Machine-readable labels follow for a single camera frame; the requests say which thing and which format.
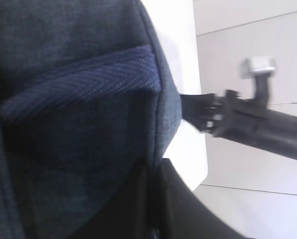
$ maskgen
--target backpack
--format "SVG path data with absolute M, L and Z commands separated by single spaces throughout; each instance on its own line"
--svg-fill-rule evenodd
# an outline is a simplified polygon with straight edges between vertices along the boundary
M 0 239 L 241 239 L 162 159 L 180 96 L 139 0 L 0 0 Z

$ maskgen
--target white floor tile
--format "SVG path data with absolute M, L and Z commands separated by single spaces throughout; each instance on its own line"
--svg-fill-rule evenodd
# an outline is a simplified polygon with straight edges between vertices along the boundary
M 241 80 L 240 62 L 270 55 L 277 61 L 271 103 L 297 102 L 297 12 L 199 36 L 197 48 L 203 93 L 232 89 L 251 97 L 253 82 Z
M 297 0 L 198 0 L 194 2 L 196 34 L 294 11 L 297 11 Z
M 246 237 L 297 239 L 297 196 L 199 186 L 195 195 Z

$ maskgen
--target black fabric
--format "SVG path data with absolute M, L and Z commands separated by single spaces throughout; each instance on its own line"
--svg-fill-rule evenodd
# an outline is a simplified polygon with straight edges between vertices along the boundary
M 212 214 L 187 188 L 169 159 L 158 170 L 163 239 L 245 239 Z

